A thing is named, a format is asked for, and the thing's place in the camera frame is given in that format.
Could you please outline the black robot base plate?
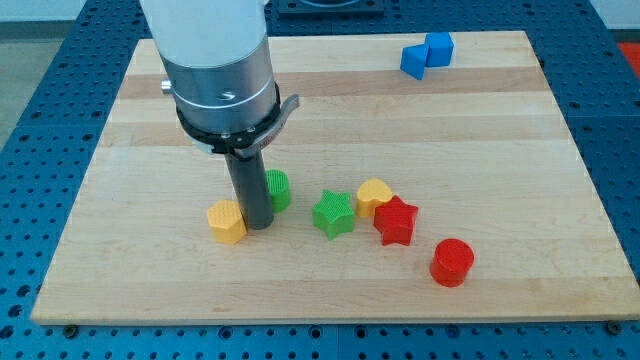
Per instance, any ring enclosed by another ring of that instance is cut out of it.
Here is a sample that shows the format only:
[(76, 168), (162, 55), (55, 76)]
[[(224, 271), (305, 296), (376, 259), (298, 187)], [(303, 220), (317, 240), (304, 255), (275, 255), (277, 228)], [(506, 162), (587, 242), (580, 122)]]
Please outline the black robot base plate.
[(273, 8), (286, 16), (382, 15), (385, 0), (272, 0)]

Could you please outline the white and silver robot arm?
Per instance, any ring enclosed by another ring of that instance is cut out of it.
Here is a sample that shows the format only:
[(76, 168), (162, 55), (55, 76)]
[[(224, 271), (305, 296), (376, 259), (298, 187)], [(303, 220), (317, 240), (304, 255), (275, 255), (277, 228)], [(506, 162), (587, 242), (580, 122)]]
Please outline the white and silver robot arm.
[(286, 121), (261, 0), (141, 0), (182, 128), (224, 155), (251, 229), (274, 218), (261, 151)]

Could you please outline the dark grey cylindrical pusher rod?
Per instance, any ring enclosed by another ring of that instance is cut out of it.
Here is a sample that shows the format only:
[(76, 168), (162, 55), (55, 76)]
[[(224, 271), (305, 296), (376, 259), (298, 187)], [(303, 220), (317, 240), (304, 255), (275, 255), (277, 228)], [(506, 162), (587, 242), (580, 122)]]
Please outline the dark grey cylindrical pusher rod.
[(254, 230), (268, 228), (274, 210), (262, 154), (247, 158), (227, 154), (225, 160), (246, 226)]

